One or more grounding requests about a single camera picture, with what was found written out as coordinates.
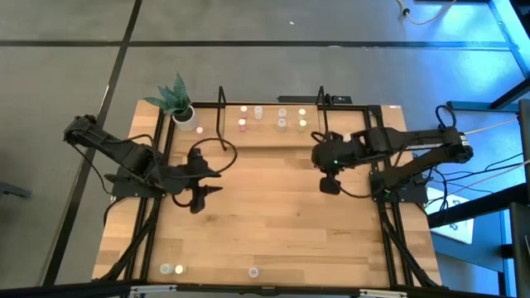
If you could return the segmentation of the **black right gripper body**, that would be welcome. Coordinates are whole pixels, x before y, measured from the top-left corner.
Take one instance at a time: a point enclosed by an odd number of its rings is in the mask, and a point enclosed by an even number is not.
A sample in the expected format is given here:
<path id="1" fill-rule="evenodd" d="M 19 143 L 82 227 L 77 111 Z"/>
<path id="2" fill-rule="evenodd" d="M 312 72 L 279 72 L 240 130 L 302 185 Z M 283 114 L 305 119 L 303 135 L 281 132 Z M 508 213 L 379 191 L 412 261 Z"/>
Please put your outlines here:
<path id="1" fill-rule="evenodd" d="M 326 140 L 312 149 L 311 161 L 323 172 L 342 171 L 356 167 L 356 148 L 352 142 Z"/>

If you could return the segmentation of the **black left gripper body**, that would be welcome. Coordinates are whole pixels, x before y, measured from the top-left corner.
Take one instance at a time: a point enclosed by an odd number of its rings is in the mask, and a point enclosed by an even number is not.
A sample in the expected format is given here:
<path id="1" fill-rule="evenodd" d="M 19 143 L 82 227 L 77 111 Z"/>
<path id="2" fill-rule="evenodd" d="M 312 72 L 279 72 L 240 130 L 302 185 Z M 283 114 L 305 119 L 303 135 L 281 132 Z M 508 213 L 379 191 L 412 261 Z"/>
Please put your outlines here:
<path id="1" fill-rule="evenodd" d="M 198 195 L 207 195 L 208 187 L 200 186 L 199 181 L 210 172 L 208 162 L 202 156 L 201 150 L 196 147 L 190 149 L 187 155 L 187 164 L 185 166 L 186 174 L 191 175 L 185 186 L 185 190 L 195 191 Z"/>

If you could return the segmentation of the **green plant in white pot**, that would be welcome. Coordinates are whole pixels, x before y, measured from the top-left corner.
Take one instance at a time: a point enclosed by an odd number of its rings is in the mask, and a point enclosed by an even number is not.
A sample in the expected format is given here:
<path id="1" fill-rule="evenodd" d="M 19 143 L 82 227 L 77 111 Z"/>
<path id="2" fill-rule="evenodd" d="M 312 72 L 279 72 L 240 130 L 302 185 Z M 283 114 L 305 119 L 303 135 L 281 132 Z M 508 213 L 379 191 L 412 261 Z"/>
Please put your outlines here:
<path id="1" fill-rule="evenodd" d="M 195 110 L 186 90 L 186 84 L 179 72 L 173 86 L 158 87 L 161 98 L 145 97 L 144 101 L 158 107 L 164 114 L 169 115 L 176 126 L 183 131 L 192 131 L 198 127 Z"/>

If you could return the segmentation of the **white board with blue print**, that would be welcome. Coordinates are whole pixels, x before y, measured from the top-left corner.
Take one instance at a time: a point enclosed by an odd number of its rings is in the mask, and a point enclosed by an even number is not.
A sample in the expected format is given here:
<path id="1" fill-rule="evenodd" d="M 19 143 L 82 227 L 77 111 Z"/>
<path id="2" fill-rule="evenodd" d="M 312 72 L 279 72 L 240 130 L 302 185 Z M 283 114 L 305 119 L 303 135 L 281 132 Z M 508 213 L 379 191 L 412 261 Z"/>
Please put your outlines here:
<path id="1" fill-rule="evenodd" d="M 431 187 L 426 188 L 426 194 L 428 201 L 426 203 L 425 211 L 427 214 L 434 214 L 440 210 L 443 203 L 442 190 L 437 190 Z M 449 195 L 447 198 L 448 206 L 453 207 L 458 204 L 468 202 L 467 199 L 459 197 L 457 195 Z M 449 223 L 438 228 L 431 228 L 434 234 L 450 238 L 460 243 L 471 244 L 473 238 L 474 220 L 467 219 L 457 223 Z"/>

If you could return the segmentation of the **black desk beam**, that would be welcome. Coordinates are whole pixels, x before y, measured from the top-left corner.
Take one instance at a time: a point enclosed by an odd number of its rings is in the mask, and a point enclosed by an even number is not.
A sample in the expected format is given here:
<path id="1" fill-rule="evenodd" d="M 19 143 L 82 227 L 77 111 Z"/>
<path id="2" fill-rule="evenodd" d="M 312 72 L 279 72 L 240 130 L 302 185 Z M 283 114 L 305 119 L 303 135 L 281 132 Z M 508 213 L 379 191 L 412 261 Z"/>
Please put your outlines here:
<path id="1" fill-rule="evenodd" d="M 515 185 L 479 199 L 473 199 L 429 214 L 427 222 L 429 228 L 439 228 L 447 224 L 474 219 L 507 209 L 512 203 L 530 204 L 530 183 Z"/>

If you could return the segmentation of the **teal desk foot bar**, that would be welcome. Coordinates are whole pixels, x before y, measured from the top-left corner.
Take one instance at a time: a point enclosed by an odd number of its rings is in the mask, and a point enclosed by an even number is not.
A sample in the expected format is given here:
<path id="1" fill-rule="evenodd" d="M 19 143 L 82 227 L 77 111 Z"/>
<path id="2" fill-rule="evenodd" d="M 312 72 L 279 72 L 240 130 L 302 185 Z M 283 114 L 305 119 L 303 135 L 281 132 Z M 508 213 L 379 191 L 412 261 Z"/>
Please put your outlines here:
<path id="1" fill-rule="evenodd" d="M 511 103 L 504 108 L 492 108 L 491 103 L 467 101 L 449 101 L 446 105 L 452 110 L 466 112 L 516 113 L 518 111 L 518 105 L 515 103 Z"/>

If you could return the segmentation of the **grey furniture foot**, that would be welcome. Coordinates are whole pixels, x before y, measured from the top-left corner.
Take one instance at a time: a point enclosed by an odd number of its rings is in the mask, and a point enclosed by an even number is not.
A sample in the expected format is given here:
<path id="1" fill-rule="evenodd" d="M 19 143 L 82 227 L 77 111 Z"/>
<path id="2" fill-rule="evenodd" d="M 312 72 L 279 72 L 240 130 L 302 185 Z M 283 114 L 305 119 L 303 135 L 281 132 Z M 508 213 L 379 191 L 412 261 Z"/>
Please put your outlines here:
<path id="1" fill-rule="evenodd" d="M 31 198 L 32 192 L 15 185 L 8 184 L 0 181 L 0 196 L 2 195 L 15 195 L 21 198 Z"/>

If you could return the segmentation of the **wooden shelf with black frame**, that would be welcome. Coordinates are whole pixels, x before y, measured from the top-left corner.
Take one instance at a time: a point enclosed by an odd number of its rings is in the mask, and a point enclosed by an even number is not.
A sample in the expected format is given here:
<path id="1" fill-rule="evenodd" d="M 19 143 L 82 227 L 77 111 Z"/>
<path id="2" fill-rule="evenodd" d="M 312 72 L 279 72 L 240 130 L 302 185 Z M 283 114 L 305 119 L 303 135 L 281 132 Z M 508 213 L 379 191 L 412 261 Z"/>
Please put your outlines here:
<path id="1" fill-rule="evenodd" d="M 279 147 L 311 147 L 314 141 L 312 132 L 320 131 L 319 109 L 324 102 L 324 90 L 318 90 L 315 99 L 309 103 L 230 103 L 227 101 L 224 89 L 219 88 L 217 112 L 219 120 L 219 135 L 226 141 L 232 142 L 237 148 L 279 148 Z M 240 132 L 238 121 L 241 118 L 240 107 L 248 107 L 246 131 Z M 263 107 L 263 118 L 256 120 L 254 107 Z M 287 130 L 277 130 L 278 109 L 287 110 Z M 304 132 L 298 131 L 298 110 L 306 110 L 307 126 Z"/>

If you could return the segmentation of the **white frame bracket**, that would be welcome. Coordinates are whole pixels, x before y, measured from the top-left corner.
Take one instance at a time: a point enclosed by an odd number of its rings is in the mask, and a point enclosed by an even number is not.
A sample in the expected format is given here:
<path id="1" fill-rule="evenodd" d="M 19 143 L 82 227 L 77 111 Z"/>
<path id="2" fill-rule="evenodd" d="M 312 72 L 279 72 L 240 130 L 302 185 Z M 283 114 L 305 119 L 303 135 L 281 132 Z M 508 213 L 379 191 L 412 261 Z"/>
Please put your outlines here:
<path id="1" fill-rule="evenodd" d="M 402 291 L 360 289 L 359 298 L 408 298 L 408 296 Z"/>
<path id="2" fill-rule="evenodd" d="M 177 291 L 177 285 L 144 285 L 132 286 L 129 295 L 134 298 L 143 298 L 147 294 Z"/>

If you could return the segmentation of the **black desk frame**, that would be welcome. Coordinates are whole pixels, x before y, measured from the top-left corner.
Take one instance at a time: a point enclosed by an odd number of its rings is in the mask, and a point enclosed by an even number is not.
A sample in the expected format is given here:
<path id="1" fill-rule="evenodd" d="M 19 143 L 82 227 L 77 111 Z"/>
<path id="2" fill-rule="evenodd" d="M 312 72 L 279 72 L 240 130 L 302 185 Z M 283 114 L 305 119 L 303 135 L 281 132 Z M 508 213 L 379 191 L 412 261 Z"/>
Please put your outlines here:
<path id="1" fill-rule="evenodd" d="M 508 111 L 524 95 L 530 97 L 530 0 L 489 0 L 489 8 L 523 75 L 521 83 L 491 104 L 493 110 Z"/>

